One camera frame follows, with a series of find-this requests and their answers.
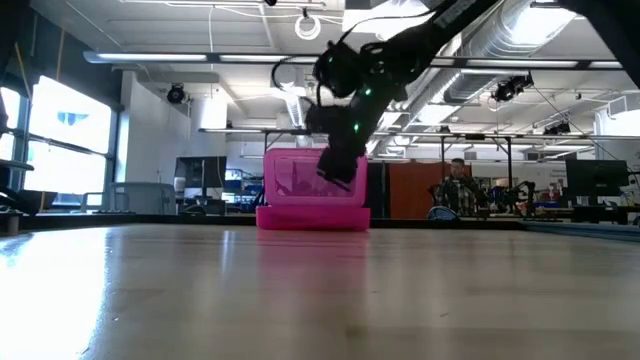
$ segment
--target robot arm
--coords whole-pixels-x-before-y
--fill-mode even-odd
[[[314,66],[314,75],[338,98],[354,94],[346,107],[312,107],[307,126],[329,134],[318,170],[328,181],[348,184],[356,159],[391,100],[404,92],[428,67],[438,51],[500,0],[444,0],[425,23],[385,42],[355,52],[346,43],[329,43]]]
[[[502,0],[443,0],[425,23],[386,42],[364,45],[356,52],[342,39],[329,43],[318,58],[314,75],[337,98],[354,94],[346,107],[312,107],[306,122],[312,131],[329,134],[318,172],[328,181],[349,183],[356,158],[376,130],[387,105],[428,67],[437,52],[477,17]],[[640,85],[640,37],[636,36],[638,0],[558,0],[558,4],[588,17]]]

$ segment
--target pink bin lid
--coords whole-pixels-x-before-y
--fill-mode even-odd
[[[317,174],[323,149],[272,149],[264,157],[265,195],[269,205],[339,205],[362,207],[367,188],[367,159],[348,188],[327,182]]]

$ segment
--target man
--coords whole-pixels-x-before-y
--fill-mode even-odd
[[[474,199],[479,205],[486,204],[487,195],[469,176],[464,173],[464,160],[451,161],[451,176],[442,180],[436,193],[440,206],[448,207],[460,215],[472,215]]]

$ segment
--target wooden table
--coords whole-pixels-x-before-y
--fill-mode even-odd
[[[0,241],[0,359],[638,359],[640,247],[132,225]]]

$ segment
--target pink container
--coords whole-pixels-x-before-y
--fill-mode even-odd
[[[347,206],[261,206],[256,222],[263,230],[367,231],[371,210]]]
[[[367,188],[367,159],[358,160],[351,191],[327,182],[317,174],[323,149],[272,149],[264,157],[267,203],[271,206],[348,206],[361,207]]]

